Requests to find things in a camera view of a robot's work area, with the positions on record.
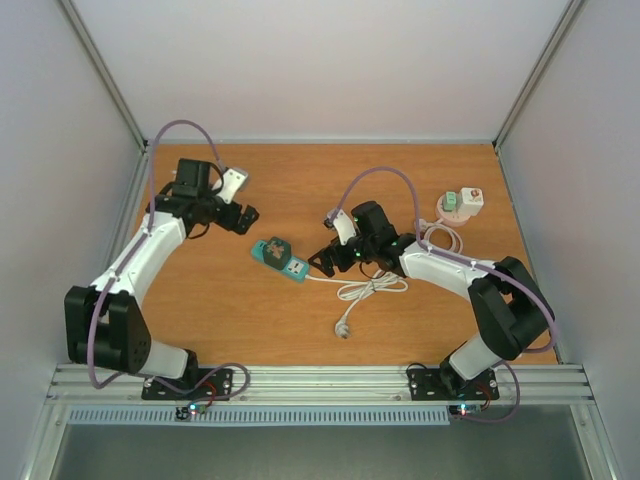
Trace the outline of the teal power strip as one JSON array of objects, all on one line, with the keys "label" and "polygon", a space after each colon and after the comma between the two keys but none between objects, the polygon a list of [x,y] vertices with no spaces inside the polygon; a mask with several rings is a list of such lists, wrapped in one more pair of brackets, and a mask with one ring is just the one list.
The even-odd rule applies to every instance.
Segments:
[{"label": "teal power strip", "polygon": [[309,264],[296,257],[292,252],[291,244],[279,237],[257,241],[250,253],[252,258],[260,264],[294,282],[303,283],[309,273]]}]

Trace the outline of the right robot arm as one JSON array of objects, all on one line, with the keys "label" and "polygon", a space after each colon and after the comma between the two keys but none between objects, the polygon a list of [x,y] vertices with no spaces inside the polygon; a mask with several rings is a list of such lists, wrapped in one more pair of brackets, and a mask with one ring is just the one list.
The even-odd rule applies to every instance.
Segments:
[{"label": "right robot arm", "polygon": [[325,276],[374,263],[384,273],[424,281],[469,301],[477,332],[439,366],[438,383],[450,397],[467,394],[480,374],[530,350],[543,333],[555,333],[551,307],[514,257],[475,260],[436,247],[419,233],[400,234],[374,201],[349,214],[332,211],[325,225],[337,235],[308,260]]}]

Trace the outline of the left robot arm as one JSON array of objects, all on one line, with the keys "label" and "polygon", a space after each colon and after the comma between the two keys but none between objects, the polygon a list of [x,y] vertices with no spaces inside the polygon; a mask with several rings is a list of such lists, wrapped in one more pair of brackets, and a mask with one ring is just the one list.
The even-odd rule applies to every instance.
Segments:
[{"label": "left robot arm", "polygon": [[194,238],[195,227],[248,232],[259,213],[234,199],[248,182],[248,173],[240,168],[179,161],[174,180],[155,193],[138,231],[116,260],[90,285],[67,292],[64,313],[72,362],[165,380],[179,398],[199,391],[202,375],[196,354],[154,340],[142,304],[169,256]]}]

